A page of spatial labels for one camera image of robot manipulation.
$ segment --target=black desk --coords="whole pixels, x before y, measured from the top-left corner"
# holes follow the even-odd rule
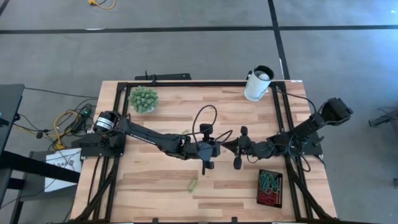
[[[24,190],[24,195],[31,195],[41,190],[37,190],[38,187],[44,188],[44,185],[38,184],[38,182],[36,182],[36,184],[33,184],[32,181],[28,183],[29,179],[11,178],[13,170],[40,175],[42,176],[41,180],[43,180],[43,182],[43,177],[65,180],[73,183],[78,183],[80,178],[80,173],[42,162],[41,160],[43,159],[36,160],[35,158],[24,157],[4,150],[14,121],[19,120],[17,111],[22,100],[24,88],[25,86],[22,84],[0,85],[0,204],[2,204],[7,189]],[[21,210],[22,204],[17,200],[11,219],[12,223],[18,222]]]

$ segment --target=wooden table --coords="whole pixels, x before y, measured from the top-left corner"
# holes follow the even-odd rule
[[[285,82],[288,93],[305,96],[302,82]],[[117,83],[103,82],[96,116],[101,111],[112,110]],[[128,113],[132,114],[133,122],[154,131],[183,133],[190,130],[198,110],[207,104],[216,106],[219,113],[212,136],[233,129],[229,139],[233,140],[240,136],[239,130],[245,125],[249,129],[249,137],[258,142],[279,131],[271,92],[258,102],[250,102],[243,95],[243,86],[153,89],[159,93],[159,106],[155,111],[139,115],[130,106]],[[279,96],[279,100],[284,113],[282,96]],[[295,125],[308,118],[310,110],[305,100],[290,96],[289,103]],[[288,127],[285,114],[283,115],[285,127]],[[213,116],[211,109],[203,111],[196,129],[200,123],[211,123]],[[243,157],[241,170],[233,169],[233,159],[233,153],[222,147],[221,155],[213,158],[215,169],[207,170],[206,175],[202,176],[201,161],[182,161],[169,157],[151,144],[127,137],[126,151],[119,165],[111,221],[151,222],[154,217],[159,218],[160,222],[230,222],[231,217],[238,217],[240,222],[294,221],[284,158],[272,157],[252,164]],[[313,156],[308,156],[307,159],[312,167],[311,172],[305,173],[308,189],[325,211],[335,217],[325,168]],[[71,218],[77,217],[86,207],[95,162],[96,158],[84,161]],[[101,162],[92,195],[98,186]],[[282,208],[256,203],[259,169],[283,173]],[[198,178],[198,185],[190,193],[187,188],[193,178]],[[305,207],[298,189],[297,194],[301,214],[305,217]],[[99,217],[104,217],[106,199],[107,193],[103,197]]]

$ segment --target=wire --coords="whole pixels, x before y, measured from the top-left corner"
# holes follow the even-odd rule
[[[67,155],[67,156],[72,156],[72,157],[73,157],[74,155],[76,155],[76,154],[78,154],[78,153],[80,153],[80,151],[79,151],[79,152],[76,152],[76,153],[73,153],[73,154],[71,154],[71,155]],[[60,157],[53,158],[53,159],[45,159],[45,160],[42,160],[41,162],[53,161],[53,160],[61,159],[61,158],[65,158],[65,156],[60,156]]]
[[[107,0],[104,0],[103,2],[98,3],[98,4],[99,4],[99,5],[102,5],[102,4],[104,4],[106,1],[107,1]]]
[[[95,178],[95,174],[97,173],[97,167],[98,167],[98,162],[99,162],[99,161],[100,161],[100,157],[98,157],[98,158],[97,158],[97,161],[95,162],[94,172],[93,172],[93,178],[91,178],[90,191],[88,192],[87,206],[88,206],[88,204],[90,204],[90,200],[91,200],[91,191],[93,190],[94,178]]]
[[[247,159],[248,159],[248,161],[249,161],[250,163],[256,163],[256,162],[259,160],[259,158],[257,158],[256,161],[254,161],[254,162],[250,161],[250,159],[249,159],[249,154],[246,154],[246,157],[247,157]]]
[[[31,131],[31,129],[29,129],[29,128],[23,127],[23,126],[18,125],[18,124],[13,124],[13,125],[15,126],[15,128],[19,129],[20,131],[29,133],[29,134],[31,134],[31,135],[33,135],[33,136],[35,136],[35,137],[37,136],[36,133],[34,133],[33,131]],[[51,140],[48,136],[44,136],[44,137],[45,137],[46,139],[48,139],[50,142],[52,142],[52,140]]]
[[[210,108],[213,108],[214,111],[215,111],[214,120],[213,120],[213,123],[211,124],[211,126],[210,126],[208,129],[206,129],[205,131],[203,131],[203,133],[205,133],[205,132],[208,131],[211,127],[213,127],[213,125],[216,123],[216,120],[217,120],[217,108],[216,108],[215,106],[213,106],[213,105],[206,105],[206,106],[200,108],[199,112],[198,112],[197,115],[195,116],[195,119],[193,120],[193,123],[192,123],[192,133],[191,133],[191,135],[193,136],[193,139],[195,140],[195,144],[197,145],[197,147],[198,147],[198,140],[197,140],[197,137],[196,137],[195,135],[198,134],[198,133],[195,132],[195,124],[197,123],[197,119],[198,119],[200,113],[201,113],[204,109],[209,108],[209,107],[210,107]]]
[[[35,90],[35,91],[43,91],[43,92],[46,92],[46,93],[54,93],[54,94],[65,95],[65,96],[75,96],[75,97],[82,97],[82,98],[98,99],[98,97],[94,97],[94,96],[74,95],[74,94],[69,94],[69,93],[60,93],[60,92],[51,91],[51,90],[42,90],[42,89],[38,89],[38,88],[25,87],[25,89],[27,89],[27,90]]]
[[[73,209],[73,203],[72,203],[72,206],[71,206],[70,209],[69,209],[69,212],[67,213],[67,215],[66,215],[65,218],[63,219],[63,222],[66,222],[66,221],[67,221],[68,216],[69,216],[70,212],[72,211],[72,209]]]
[[[19,128],[25,129],[26,131],[30,131],[30,132],[37,131],[37,130],[31,129],[31,128],[24,127],[24,126],[19,125],[19,124],[12,124],[12,125],[15,125],[15,126],[17,126]]]
[[[61,154],[61,156],[62,156],[63,159],[65,160],[66,165],[69,165],[69,159],[67,159],[67,158],[62,154],[61,150],[59,150],[59,153]]]
[[[70,158],[67,160],[67,163],[66,163],[66,165],[65,165],[63,168],[65,168],[65,167],[69,164]],[[15,202],[16,200],[20,200],[21,198],[26,198],[26,197],[33,197],[33,196],[36,196],[36,195],[40,194],[40,193],[43,192],[45,189],[47,189],[48,187],[50,187],[55,181],[56,181],[56,179],[53,179],[53,181],[52,181],[51,183],[49,183],[46,187],[44,187],[42,190],[38,191],[38,192],[35,193],[35,194],[17,197],[17,198],[15,198],[14,200],[9,201],[9,202],[6,203],[5,205],[3,205],[3,206],[0,208],[0,210],[3,209],[5,206],[9,205],[10,203]]]
[[[96,0],[88,0],[88,4],[98,6],[98,7],[102,8],[102,9],[105,9],[105,10],[110,10],[116,5],[116,0],[113,0],[112,6],[110,6],[110,7],[103,7],[103,6],[101,6],[101,4],[98,4]]]
[[[383,113],[385,113],[385,115],[382,115],[382,117],[389,118],[389,119],[393,119],[393,120],[397,120],[397,118],[395,118],[395,117],[393,117],[393,116],[389,116],[387,111],[385,111],[385,110],[383,110],[383,109],[381,109],[381,108],[378,108],[378,110],[380,110],[380,111],[382,111]]]
[[[311,104],[311,106],[312,106],[314,112],[317,111],[317,107],[315,106],[315,104],[313,104],[313,102],[312,102],[310,99],[308,99],[308,98],[306,98],[306,97],[304,97],[304,96],[297,96],[297,95],[291,94],[291,93],[284,93],[284,92],[282,92],[282,91],[280,91],[280,90],[277,90],[277,91],[278,91],[279,93],[281,93],[281,94],[286,94],[286,95],[289,95],[289,96],[294,96],[294,97],[297,97],[297,98],[300,98],[300,99],[307,100],[307,101]]]
[[[74,112],[74,111],[64,112],[64,113],[60,114],[57,118],[55,118],[55,121],[54,121],[54,124],[53,124],[53,125],[54,125],[55,135],[56,135],[56,137],[57,137],[57,139],[58,139],[57,149],[63,149],[63,148],[65,148],[65,146],[62,145],[60,136],[61,136],[61,135],[64,135],[64,134],[67,134],[67,133],[69,133],[69,132],[72,130],[72,128],[70,128],[70,129],[68,129],[67,131],[65,131],[64,133],[59,134],[59,133],[58,133],[58,129],[57,129],[58,120],[59,120],[61,117],[67,115],[68,113],[73,113],[73,114],[76,116],[75,122],[77,122],[78,119],[79,119],[79,115],[78,115],[76,112]]]
[[[83,103],[85,103],[85,102],[87,102],[87,101],[89,101],[89,100],[96,100],[96,99],[92,98],[92,99],[83,100],[83,101],[82,101],[81,103],[79,103],[79,105],[77,105],[77,107],[76,107],[74,110],[72,110],[72,111],[76,111],[76,110],[79,108],[80,105],[82,105]],[[63,120],[59,125],[63,124],[63,123],[64,123],[67,119],[69,119],[71,116],[72,116],[72,114],[69,115],[65,120]]]
[[[315,158],[317,158],[319,161],[321,161],[321,163],[325,166],[325,161],[323,161],[323,159],[321,158],[321,155],[313,155],[315,156]]]
[[[303,166],[300,166],[300,165],[299,165],[299,163],[294,159],[295,156],[293,156],[293,155],[292,155],[292,152],[290,151],[291,148],[292,148],[291,145],[292,145],[293,137],[294,137],[294,135],[292,135],[292,137],[291,137],[290,140],[289,140],[289,145],[287,146],[287,152],[289,153],[289,155],[291,156],[291,158],[293,159],[293,162],[296,164],[297,167],[301,167],[301,169],[302,169],[304,172],[310,172],[310,171],[311,171],[311,166],[310,166],[310,163],[307,161],[307,159],[306,159],[301,153],[299,153],[298,151],[296,151],[296,153],[297,153],[296,156],[298,156],[298,159],[300,159],[300,157],[303,158],[303,160],[304,160],[305,163],[307,164],[308,169],[306,170],[306,169],[304,169]]]
[[[204,148],[201,149],[201,150],[204,150],[204,149],[213,149],[214,147],[218,147],[218,146],[223,145],[223,144],[229,139],[229,137],[231,137],[232,132],[233,132],[233,130],[229,130],[229,131],[224,132],[222,135],[218,136],[218,137],[215,139],[215,140],[217,140],[217,139],[219,139],[219,138],[221,138],[221,137],[223,137],[224,135],[226,135],[226,134],[229,133],[229,135],[228,135],[223,141],[221,141],[221,142],[218,143],[218,144],[215,144],[214,146],[204,147]]]
[[[27,119],[27,117],[26,117],[25,115],[19,113],[19,116],[25,118],[26,121],[27,121],[34,129],[36,129],[36,131],[40,130],[39,128],[36,128],[36,127],[29,121],[29,119]]]

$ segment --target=yellow cable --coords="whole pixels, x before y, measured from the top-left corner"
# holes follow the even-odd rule
[[[56,137],[57,137],[57,139],[58,139],[58,142],[57,142],[57,144],[55,145],[55,148],[58,149],[58,150],[65,149],[65,146],[62,145],[61,137],[60,137],[60,136],[63,135],[63,134],[68,134],[68,133],[70,132],[70,130],[72,130],[72,127],[71,127],[70,129],[66,130],[64,133],[60,134],[60,133],[58,133],[57,123],[58,123],[58,120],[59,120],[60,118],[62,118],[63,116],[65,116],[65,115],[67,115],[67,114],[70,114],[70,113],[72,113],[72,114],[74,114],[74,115],[76,116],[75,122],[77,122],[78,119],[79,119],[79,115],[78,115],[76,112],[74,112],[74,111],[67,111],[67,112],[62,113],[62,114],[60,114],[60,116],[58,116],[57,118],[55,118],[55,121],[54,121],[54,126],[53,126],[53,127],[54,127],[54,131],[55,131],[55,135],[56,135]]]
[[[113,4],[112,4],[111,7],[102,7],[102,6],[100,6],[97,3],[97,0],[88,0],[88,4],[91,4],[91,5],[94,5],[94,6],[98,6],[98,7],[102,8],[102,9],[105,9],[105,10],[110,10],[116,5],[116,0],[113,0]]]

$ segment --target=white sign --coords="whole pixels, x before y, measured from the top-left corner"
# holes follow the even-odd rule
[[[52,155],[47,155],[45,162],[68,170],[81,172],[80,151],[81,148],[57,151]],[[75,185],[75,183],[46,177],[44,183],[44,192],[51,192],[73,185]]]

